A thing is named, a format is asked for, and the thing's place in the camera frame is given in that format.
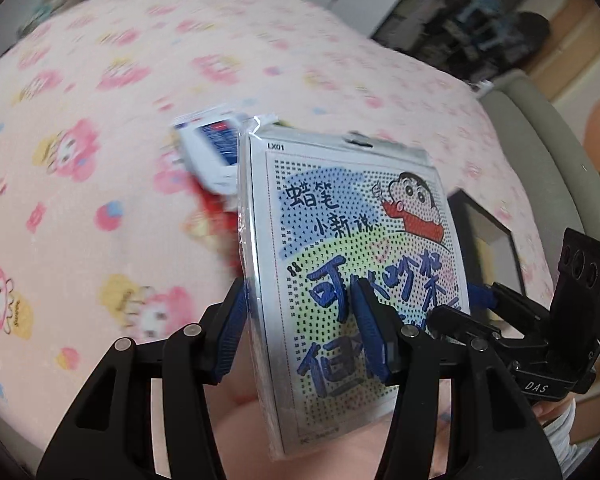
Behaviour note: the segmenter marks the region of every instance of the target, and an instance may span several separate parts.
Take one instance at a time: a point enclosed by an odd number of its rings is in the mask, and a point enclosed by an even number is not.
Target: red object
[[[445,236],[445,229],[442,225],[426,222],[408,211],[398,211],[394,202],[382,202],[382,207],[391,218],[402,218],[404,230],[408,233],[428,238],[436,243],[442,242],[442,238]]]

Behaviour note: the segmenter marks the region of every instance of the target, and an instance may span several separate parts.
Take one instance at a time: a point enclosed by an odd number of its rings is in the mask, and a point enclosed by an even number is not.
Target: dotted pattern
[[[318,240],[348,236],[378,223],[377,209],[358,190],[364,174],[302,162],[274,163],[283,258]]]
[[[425,253],[425,250],[440,255],[442,268],[437,272],[438,284],[446,291],[446,294],[438,292],[438,303],[447,303],[458,296],[456,265],[452,252],[446,249],[446,247],[452,247],[446,218],[441,218],[445,230],[441,245],[432,240],[406,233],[401,219],[392,219],[385,214],[380,199],[374,196],[373,188],[379,183],[381,189],[384,190],[384,198],[387,199],[388,186],[397,180],[397,173],[388,171],[355,173],[344,168],[321,168],[311,164],[287,162],[281,157],[274,161],[273,169],[276,175],[278,199],[282,214],[285,215],[283,224],[280,226],[284,244],[281,256],[284,258],[286,268],[285,281],[290,315],[295,324],[292,329],[293,341],[287,342],[290,374],[294,382],[295,404],[297,407],[302,407],[296,413],[299,429],[301,433],[309,434],[350,418],[354,411],[359,413],[360,410],[379,405],[393,397],[396,388],[387,388],[376,378],[367,376],[363,352],[355,358],[353,374],[339,382],[325,381],[329,394],[327,397],[318,396],[310,372],[304,376],[297,373],[296,370],[312,343],[318,343],[321,346],[317,355],[318,360],[322,357],[331,359],[337,357],[341,351],[339,348],[327,351],[324,349],[325,343],[343,335],[355,338],[358,334],[356,321],[352,314],[349,314],[344,323],[336,320],[337,301],[323,308],[310,295],[309,291],[319,283],[331,283],[330,277],[324,276],[318,280],[309,280],[307,275],[340,254],[346,259],[346,262],[338,268],[345,286],[349,285],[352,274],[368,278],[368,272],[374,272],[376,285],[382,287],[389,295],[389,299],[381,298],[381,295],[376,292],[381,301],[394,306],[400,314],[405,316],[405,322],[422,325],[426,316],[422,309],[427,295],[424,284],[428,277],[426,274],[420,273],[422,262],[420,256]],[[334,180],[340,177],[343,182]],[[348,202],[342,200],[347,214],[355,215],[364,211],[369,218],[373,219],[373,222],[370,222],[371,230],[359,232],[355,228],[351,229],[350,235],[347,236],[325,233],[324,236],[317,237],[315,236],[316,231],[311,228],[311,222],[315,221],[317,215],[315,210],[302,216],[296,212],[296,216],[293,216],[293,212],[290,211],[291,199],[285,189],[290,186],[299,187],[305,181],[307,183],[326,182],[329,178],[333,181],[333,189],[338,190],[338,199],[347,198]],[[427,182],[427,185],[433,192],[433,200],[438,206],[438,210],[444,211],[440,196],[435,191],[435,183]],[[288,218],[286,215],[289,214],[292,218],[290,221],[286,220]],[[401,297],[408,273],[404,272],[402,276],[399,276],[398,282],[394,286],[387,286],[382,278],[383,273],[388,277],[385,268],[390,265],[397,266],[403,256],[409,256],[415,262],[410,267],[413,270],[413,288],[408,302],[403,301]],[[349,381],[359,384],[346,393],[334,397],[334,391],[337,392],[338,388]]]

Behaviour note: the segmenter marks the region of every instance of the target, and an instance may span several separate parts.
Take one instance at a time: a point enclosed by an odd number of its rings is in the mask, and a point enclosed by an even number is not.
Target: fabric
[[[41,449],[116,338],[165,337],[227,292],[235,219],[168,127],[221,103],[425,148],[549,304],[529,202],[463,83],[301,0],[90,0],[0,60],[0,416]],[[254,396],[235,368],[235,399]]]
[[[549,444],[554,450],[555,456],[560,463],[562,475],[567,478],[580,462],[584,460],[593,448],[595,442],[586,444],[571,444],[569,433],[573,427],[573,421],[576,417],[576,401],[573,399],[569,405],[569,409],[561,416],[556,418],[551,424],[544,427],[544,434],[549,439]]]
[[[578,210],[542,140],[520,109],[500,91],[482,98],[490,111],[502,150],[516,165],[526,195],[533,204],[544,254],[554,283],[558,281],[558,261],[562,237],[567,227],[584,232]]]

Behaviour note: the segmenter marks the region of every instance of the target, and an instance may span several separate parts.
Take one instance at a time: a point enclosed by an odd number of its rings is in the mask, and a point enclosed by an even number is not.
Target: cartoon boy illustration
[[[404,230],[436,243],[442,243],[445,230],[440,223],[440,212],[433,202],[427,183],[414,173],[401,173],[389,183],[389,196],[384,198],[380,182],[371,189],[379,198],[384,212],[391,218],[401,218]]]

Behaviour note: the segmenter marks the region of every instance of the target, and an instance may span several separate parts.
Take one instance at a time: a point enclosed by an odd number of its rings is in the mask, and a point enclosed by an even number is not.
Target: crayon shin-chan card
[[[366,366],[350,280],[367,278],[405,323],[426,328],[438,304],[469,312],[458,239],[426,152],[349,141],[280,126],[240,134],[240,238],[274,458],[394,408],[397,387]]]

